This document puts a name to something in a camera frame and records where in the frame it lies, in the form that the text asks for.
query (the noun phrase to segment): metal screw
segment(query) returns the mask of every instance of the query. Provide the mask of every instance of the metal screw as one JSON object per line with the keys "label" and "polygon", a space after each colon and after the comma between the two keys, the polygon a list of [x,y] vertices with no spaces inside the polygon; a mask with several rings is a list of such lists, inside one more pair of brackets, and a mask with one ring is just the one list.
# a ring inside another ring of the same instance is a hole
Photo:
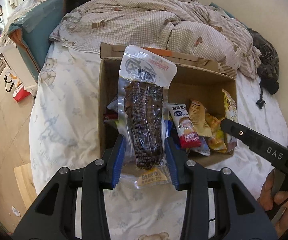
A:
{"label": "metal screw", "polygon": [[103,165],[104,164],[104,160],[102,160],[102,159],[97,159],[96,161],[95,161],[95,165],[97,165],[97,166],[101,166],[101,165]]}
{"label": "metal screw", "polygon": [[62,167],[59,169],[60,174],[66,174],[67,172],[68,172],[68,168],[66,168],[66,167]]}
{"label": "metal screw", "polygon": [[222,172],[225,174],[225,175],[230,175],[232,173],[231,169],[230,168],[223,168],[222,169]]}
{"label": "metal screw", "polygon": [[187,166],[195,166],[196,162],[193,160],[186,161]]}

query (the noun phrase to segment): human hand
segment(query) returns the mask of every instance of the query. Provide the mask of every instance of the human hand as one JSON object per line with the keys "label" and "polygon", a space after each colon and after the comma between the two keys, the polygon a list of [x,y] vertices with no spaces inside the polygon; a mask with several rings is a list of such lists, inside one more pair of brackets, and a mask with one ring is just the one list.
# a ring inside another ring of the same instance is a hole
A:
{"label": "human hand", "polygon": [[[266,181],[262,187],[260,198],[258,202],[264,208],[265,211],[271,210],[273,208],[273,201],[276,204],[281,204],[284,200],[288,198],[288,191],[280,191],[274,196],[274,200],[271,197],[271,190],[274,183],[274,170],[266,177]],[[275,230],[278,234],[278,237],[281,237],[282,234],[288,229],[288,201],[283,205],[286,208],[283,216],[275,225]]]}

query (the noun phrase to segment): cardboard box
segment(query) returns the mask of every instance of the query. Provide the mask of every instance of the cardboard box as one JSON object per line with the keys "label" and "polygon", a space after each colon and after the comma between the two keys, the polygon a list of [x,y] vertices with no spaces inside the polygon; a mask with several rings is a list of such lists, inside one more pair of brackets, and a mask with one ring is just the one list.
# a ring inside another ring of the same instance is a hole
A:
{"label": "cardboard box", "polygon": [[[100,56],[101,59],[110,59],[110,58],[120,58],[122,59],[124,55],[126,46],[125,45],[110,45],[107,43],[101,43]],[[185,53],[179,53],[171,50],[165,49],[155,49],[155,48],[144,48],[153,52],[157,55],[162,56],[165,59],[168,59],[171,62],[176,64],[184,64],[190,66],[196,66],[200,68],[205,68],[212,70],[214,72],[222,73],[236,79],[236,70],[230,66],[223,64],[222,62],[216,62],[211,59],[204,59],[201,57],[196,57],[194,55],[189,55]]]}
{"label": "cardboard box", "polygon": [[[103,119],[104,114],[108,112],[106,106],[117,94],[120,63],[120,57],[103,57],[100,65],[98,131],[102,153],[106,148],[112,147],[117,137],[117,133],[113,134],[112,128],[104,124]],[[180,63],[176,65],[177,73],[170,85],[168,102],[186,104],[188,108],[189,99],[195,99],[202,102],[210,114],[224,116],[222,88],[236,101],[235,79],[198,66]],[[233,152],[226,154],[212,152],[208,157],[196,153],[190,155],[190,158],[203,166],[209,166],[231,157]]]}

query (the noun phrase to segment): yellow snack bag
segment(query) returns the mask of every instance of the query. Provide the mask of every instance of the yellow snack bag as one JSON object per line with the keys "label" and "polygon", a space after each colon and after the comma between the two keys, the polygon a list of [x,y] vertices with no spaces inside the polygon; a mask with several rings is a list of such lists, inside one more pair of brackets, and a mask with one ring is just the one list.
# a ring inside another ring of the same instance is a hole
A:
{"label": "yellow snack bag", "polygon": [[[236,103],[226,90],[222,89],[222,91],[224,92],[225,117],[231,121],[237,122]],[[237,146],[237,138],[227,134],[226,140],[228,152],[233,150]]]}
{"label": "yellow snack bag", "polygon": [[227,147],[224,143],[224,132],[220,128],[222,119],[219,120],[209,113],[205,114],[205,120],[212,130],[212,137],[207,138],[207,144],[210,149],[216,152],[226,153]]}

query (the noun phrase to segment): dark patterned cloth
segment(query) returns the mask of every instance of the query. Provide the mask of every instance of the dark patterned cloth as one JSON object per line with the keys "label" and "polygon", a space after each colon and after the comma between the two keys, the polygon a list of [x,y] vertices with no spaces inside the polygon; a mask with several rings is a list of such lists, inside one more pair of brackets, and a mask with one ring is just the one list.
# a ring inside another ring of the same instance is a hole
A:
{"label": "dark patterned cloth", "polygon": [[257,74],[262,79],[278,80],[280,66],[278,64],[278,55],[273,45],[265,40],[261,34],[249,28],[249,33],[253,37],[253,46],[260,50],[261,64],[257,68]]}

